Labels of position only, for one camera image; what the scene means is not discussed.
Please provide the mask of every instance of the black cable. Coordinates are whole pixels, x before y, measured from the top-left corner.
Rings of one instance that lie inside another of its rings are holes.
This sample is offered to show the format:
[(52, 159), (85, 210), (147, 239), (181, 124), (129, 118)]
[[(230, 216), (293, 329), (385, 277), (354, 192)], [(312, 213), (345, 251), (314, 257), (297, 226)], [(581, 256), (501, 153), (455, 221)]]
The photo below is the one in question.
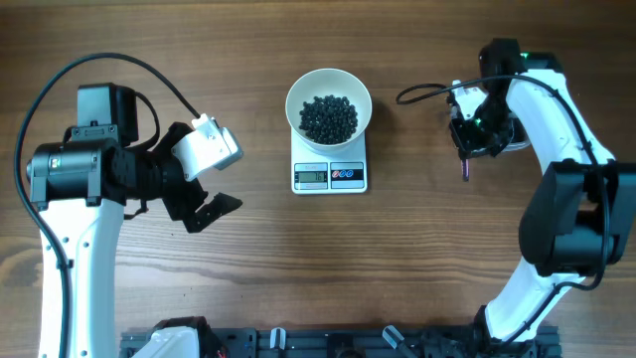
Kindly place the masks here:
[(100, 54), (88, 55), (88, 56), (79, 58), (71, 62), (70, 64), (66, 65), (61, 71), (59, 71), (49, 80), (49, 82), (44, 86), (42, 91), (40, 91), (40, 94), (38, 94), (38, 97), (31, 105), (31, 108), (29, 108), (29, 111), (25, 115), (25, 118), (22, 121), (22, 124), (20, 125), (20, 130), (18, 131), (18, 139), (16, 140), (16, 149), (15, 149), (14, 158), (13, 158), (13, 174), (14, 174), (14, 180), (16, 182), (16, 188), (18, 189), (18, 195), (20, 196), (20, 199), (22, 200), (22, 204), (24, 204), (25, 208), (27, 209), (27, 212), (29, 213), (33, 221), (38, 225), (40, 230), (44, 233), (44, 236), (47, 238), (47, 241), (49, 242), (51, 249), (56, 255), (56, 260), (58, 261), (58, 269), (60, 270), (60, 276), (62, 279), (62, 325), (61, 325), (61, 332), (60, 332), (60, 357), (61, 358), (67, 357), (67, 351), (69, 349), (69, 331), (70, 331), (69, 312), (71, 310), (71, 280), (70, 280), (70, 273), (69, 273), (69, 264), (68, 264), (66, 255), (64, 254), (64, 250), (62, 249), (62, 246), (60, 244), (60, 241), (58, 240), (58, 238), (56, 238), (56, 235), (53, 233), (51, 228), (49, 228), (47, 223), (42, 219), (40, 214), (33, 208), (33, 206), (31, 206), (31, 203), (29, 202), (28, 194), (24, 188), (24, 185), (22, 183), (22, 177), (21, 177), (22, 176), (22, 163), (21, 163), (22, 147), (24, 144), (24, 138), (27, 133), (27, 128), (29, 126), (29, 123), (31, 122), (31, 118), (33, 117), (33, 114), (38, 108), (38, 105), (40, 105), (40, 102), (42, 102), (42, 99), (44, 99), (44, 96), (47, 94), (47, 92), (49, 92), (51, 87), (72, 68), (78, 65), (81, 65), (85, 62), (98, 60), (98, 59), (122, 60), (122, 61), (126, 61), (146, 69), (148, 72), (150, 72), (159, 80), (161, 80), (161, 82), (172, 91), (172, 93), (195, 116), (195, 118), (200, 117), (199, 113), (196, 112), (195, 109), (186, 101), (186, 99), (174, 87), (174, 85), (172, 85), (170, 81), (168, 81), (168, 79), (166, 79), (163, 75), (161, 75), (152, 66), (146, 64), (145, 62), (141, 60), (135, 59), (133, 57), (122, 55), (122, 54), (115, 54), (115, 53), (100, 53)]
[(159, 141), (159, 134), (161, 132), (161, 128), (159, 126), (159, 117), (157, 116), (157, 112), (155, 111), (155, 108), (152, 106), (152, 104), (150, 103), (150, 100), (148, 100), (148, 98), (143, 95), (140, 92), (136, 92), (135, 95), (141, 99), (141, 101), (143, 101), (144, 103), (146, 103), (146, 105), (148, 106), (148, 109), (150, 109), (150, 111), (152, 112), (152, 116), (154, 118), (155, 121), (155, 134), (150, 137), (150, 139), (146, 140), (143, 143), (137, 144), (135, 146), (131, 146), (128, 148), (128, 150), (135, 152), (135, 153), (142, 153), (145, 152), (146, 150), (152, 148), (153, 145), (157, 144), (157, 141)]
[(492, 76), (492, 77), (487, 77), (487, 78), (467, 81), (465, 83), (461, 83), (461, 84), (458, 84), (458, 85), (455, 85), (455, 86), (451, 86), (451, 87), (435, 90), (435, 91), (432, 91), (432, 92), (429, 92), (429, 93), (426, 93), (426, 94), (423, 94), (423, 95), (420, 95), (420, 96), (417, 96), (417, 97), (414, 97), (414, 98), (401, 100), (401, 98), (405, 94), (407, 94), (407, 93), (409, 93), (409, 92), (411, 92), (413, 90), (426, 89), (426, 88), (438, 88), (438, 86), (439, 86), (439, 84), (425, 84), (425, 85), (413, 86), (411, 88), (408, 88), (408, 89), (405, 89), (405, 90), (401, 91), (396, 97), (396, 103), (397, 104), (410, 104), (410, 103), (414, 103), (414, 102), (417, 102), (417, 101), (420, 101), (420, 100), (423, 100), (423, 99), (431, 98), (431, 97), (439, 95), (439, 94), (443, 94), (443, 93), (447, 93), (447, 92), (452, 93), (452, 91), (455, 90), (455, 89), (460, 89), (460, 88), (463, 88), (463, 87), (466, 87), (466, 86), (477, 85), (477, 84), (482, 84), (482, 83), (486, 83), (486, 82), (490, 82), (490, 81), (496, 81), (496, 80), (520, 80), (520, 81), (530, 82), (530, 83), (532, 83), (534, 85), (537, 85), (537, 86), (541, 87), (542, 89), (546, 90), (550, 95), (552, 95), (554, 98), (556, 98), (556, 100), (560, 103), (560, 105), (565, 109), (565, 111), (567, 112), (567, 115), (569, 116), (569, 119), (571, 120), (572, 124), (574, 125), (574, 129), (576, 130), (576, 134), (578, 135), (578, 138), (581, 141), (581, 145), (583, 147), (583, 150), (585, 151), (585, 154), (587, 154), (587, 156), (589, 157), (589, 160), (592, 163), (592, 168), (593, 168), (594, 172), (596, 173), (598, 186), (599, 186), (598, 189), (600, 190), (600, 195), (601, 195), (601, 206), (602, 206), (602, 210), (603, 210), (603, 234), (602, 234), (602, 241), (601, 241), (600, 263), (599, 263), (599, 266), (598, 266), (598, 272), (594, 276), (594, 281), (591, 284), (589, 284), (589, 285), (576, 283), (576, 282), (571, 282), (571, 281), (561, 282), (559, 284), (556, 284), (555, 287), (553, 288), (553, 290), (548, 295), (548, 297), (544, 300), (544, 302), (541, 304), (539, 309), (537, 309), (535, 311), (535, 313), (531, 316), (531, 318), (528, 321), (526, 321), (524, 323), (524, 325), (519, 330), (517, 330), (512, 336), (510, 336), (505, 342), (503, 342), (500, 346), (498, 346), (497, 350), (492, 351), (491, 354), (497, 353), (501, 349), (503, 349), (506, 346), (510, 345), (512, 342), (515, 341), (515, 339), (517, 339), (520, 335), (522, 335), (526, 330), (530, 329), (530, 327), (533, 325), (533, 323), (535, 323), (535, 321), (537, 321), (539, 316), (541, 316), (541, 314), (546, 310), (546, 308), (550, 305), (552, 300), (557, 296), (557, 294), (563, 288), (572, 287), (572, 288), (576, 288), (576, 289), (580, 289), (580, 290), (584, 290), (584, 291), (590, 291), (590, 290), (593, 290), (593, 289), (597, 288), (600, 285), (601, 281), (603, 280), (603, 276), (605, 275), (605, 267), (607, 266), (607, 258), (606, 257), (607, 257), (608, 245), (609, 245), (609, 220), (610, 220), (609, 198), (607, 196), (607, 188), (605, 187), (605, 181), (603, 179), (601, 168), (598, 165), (598, 161), (596, 160), (596, 156), (594, 156), (594, 153), (592, 151), (591, 142), (587, 140), (587, 137), (585, 136), (583, 128), (580, 126), (580, 123), (578, 122), (578, 119), (576, 118), (576, 115), (574, 114), (574, 111), (572, 110), (572, 108), (569, 106), (569, 104), (567, 104), (567, 102), (565, 101), (565, 99), (563, 99), (563, 97), (560, 95), (560, 93), (558, 93), (558, 90), (553, 89), (548, 84), (546, 84), (544, 82), (541, 82), (541, 81), (539, 81), (537, 79), (528, 77), (528, 76), (498, 75), (498, 76)]

